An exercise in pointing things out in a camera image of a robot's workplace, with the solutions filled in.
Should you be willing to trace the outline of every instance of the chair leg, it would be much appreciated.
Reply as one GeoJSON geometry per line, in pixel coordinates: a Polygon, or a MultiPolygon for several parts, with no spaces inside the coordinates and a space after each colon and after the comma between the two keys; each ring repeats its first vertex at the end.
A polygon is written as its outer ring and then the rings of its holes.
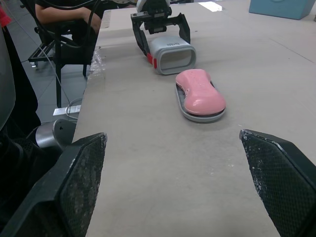
{"type": "Polygon", "coordinates": [[[57,107],[61,108],[61,44],[56,42],[55,43],[55,65],[56,65],[56,74],[59,77],[56,77],[56,101],[57,107]]]}
{"type": "MultiPolygon", "coordinates": [[[[59,63],[56,64],[56,74],[59,77],[59,81],[61,83],[61,65],[59,63]]],[[[56,77],[56,101],[57,107],[61,108],[61,86],[59,84],[58,78],[56,77]]]]}
{"type": "Polygon", "coordinates": [[[83,72],[82,72],[83,76],[86,77],[87,76],[87,65],[83,66],[83,72]]]}

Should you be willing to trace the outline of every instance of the red tab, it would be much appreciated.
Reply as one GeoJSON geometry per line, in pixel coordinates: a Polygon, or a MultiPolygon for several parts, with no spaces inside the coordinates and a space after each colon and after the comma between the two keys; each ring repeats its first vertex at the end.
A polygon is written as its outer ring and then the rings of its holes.
{"type": "Polygon", "coordinates": [[[150,53],[147,54],[147,60],[150,64],[153,64],[153,57],[150,53]]]}
{"type": "Polygon", "coordinates": [[[154,68],[155,69],[157,68],[157,59],[156,58],[154,59],[154,68]]]}

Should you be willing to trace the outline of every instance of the beige table surface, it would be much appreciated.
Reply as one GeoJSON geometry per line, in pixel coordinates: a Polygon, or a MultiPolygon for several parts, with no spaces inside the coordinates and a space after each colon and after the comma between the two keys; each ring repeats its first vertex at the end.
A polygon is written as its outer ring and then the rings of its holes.
{"type": "Polygon", "coordinates": [[[156,75],[136,44],[135,9],[104,18],[75,133],[109,138],[88,237],[279,236],[238,133],[290,140],[316,163],[316,22],[249,14],[248,0],[217,3],[225,10],[172,8],[188,20],[196,67],[227,100],[212,124],[182,116],[175,75],[156,75]]]}

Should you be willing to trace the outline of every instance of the person's arm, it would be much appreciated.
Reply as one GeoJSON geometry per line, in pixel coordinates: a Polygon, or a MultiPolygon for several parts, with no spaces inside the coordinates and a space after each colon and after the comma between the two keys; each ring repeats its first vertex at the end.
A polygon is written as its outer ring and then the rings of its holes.
{"type": "MultiPolygon", "coordinates": [[[[83,19],[86,23],[89,21],[91,11],[88,8],[81,7],[75,10],[59,10],[53,7],[43,7],[35,4],[36,17],[42,24],[54,23],[59,21],[73,21],[83,19]]],[[[99,32],[101,19],[95,13],[91,20],[91,27],[96,33],[99,32]]]]}

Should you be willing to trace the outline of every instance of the black cable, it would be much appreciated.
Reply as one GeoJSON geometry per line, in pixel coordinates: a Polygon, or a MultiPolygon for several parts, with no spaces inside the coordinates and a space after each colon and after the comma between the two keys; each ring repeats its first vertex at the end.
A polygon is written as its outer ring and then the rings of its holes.
{"type": "Polygon", "coordinates": [[[186,0],[177,0],[177,1],[171,1],[170,4],[176,4],[176,3],[181,3],[185,2],[186,0]]]}
{"type": "Polygon", "coordinates": [[[53,32],[51,31],[48,31],[40,22],[37,18],[35,18],[35,21],[37,22],[38,24],[38,27],[40,27],[41,30],[43,30],[44,32],[46,32],[47,34],[49,34],[56,42],[60,43],[61,45],[64,45],[64,46],[67,46],[69,48],[76,48],[76,49],[79,49],[79,48],[82,48],[85,46],[85,44],[87,43],[88,39],[89,39],[89,35],[90,35],[90,31],[91,31],[91,21],[92,21],[92,17],[93,17],[93,14],[96,10],[96,8],[98,7],[98,5],[100,4],[101,0],[93,0],[93,1],[96,1],[94,6],[93,6],[93,9],[91,10],[91,13],[90,13],[90,16],[89,16],[89,20],[88,20],[88,28],[87,28],[87,32],[86,32],[86,35],[84,37],[84,41],[83,41],[83,44],[80,45],[80,46],[73,46],[73,45],[69,45],[69,43],[64,43],[62,41],[60,41],[53,32]]]}
{"type": "Polygon", "coordinates": [[[81,8],[81,7],[84,7],[84,6],[92,5],[93,3],[97,2],[97,0],[89,0],[89,1],[86,1],[84,3],[78,4],[78,5],[75,5],[75,6],[70,6],[70,7],[57,6],[57,5],[52,4],[52,3],[50,3],[50,2],[48,2],[46,0],[42,0],[42,2],[46,3],[50,7],[54,7],[54,8],[59,9],[59,10],[75,10],[75,9],[78,9],[78,8],[81,8]]]}

